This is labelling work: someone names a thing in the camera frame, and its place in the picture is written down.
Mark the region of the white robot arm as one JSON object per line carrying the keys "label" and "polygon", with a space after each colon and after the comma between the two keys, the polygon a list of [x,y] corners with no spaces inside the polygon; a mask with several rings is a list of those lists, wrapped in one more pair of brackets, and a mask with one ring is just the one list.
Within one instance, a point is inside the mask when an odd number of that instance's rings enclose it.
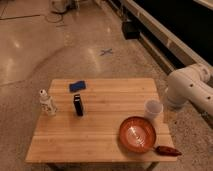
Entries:
{"label": "white robot arm", "polygon": [[209,68],[201,63],[171,72],[167,77],[165,103],[178,109],[191,101],[213,116],[213,88],[207,84],[210,78]]}

